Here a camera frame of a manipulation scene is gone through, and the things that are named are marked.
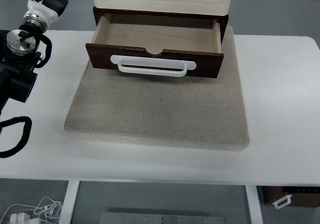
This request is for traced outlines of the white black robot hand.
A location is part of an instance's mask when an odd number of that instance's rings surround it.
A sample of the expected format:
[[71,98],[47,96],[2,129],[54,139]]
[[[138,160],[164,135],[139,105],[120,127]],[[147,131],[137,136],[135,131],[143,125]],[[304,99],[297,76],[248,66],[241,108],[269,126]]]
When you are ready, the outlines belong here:
[[56,22],[64,12],[69,0],[28,0],[27,16],[39,18],[42,22]]

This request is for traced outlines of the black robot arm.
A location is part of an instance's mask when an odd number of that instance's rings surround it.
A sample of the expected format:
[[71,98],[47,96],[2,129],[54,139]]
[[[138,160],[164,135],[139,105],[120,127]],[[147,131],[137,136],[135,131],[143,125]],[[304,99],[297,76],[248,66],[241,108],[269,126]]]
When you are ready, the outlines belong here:
[[58,21],[69,0],[28,0],[22,25],[0,33],[0,107],[9,99],[25,103],[34,87],[36,68],[44,67],[52,53],[45,36],[50,24]]

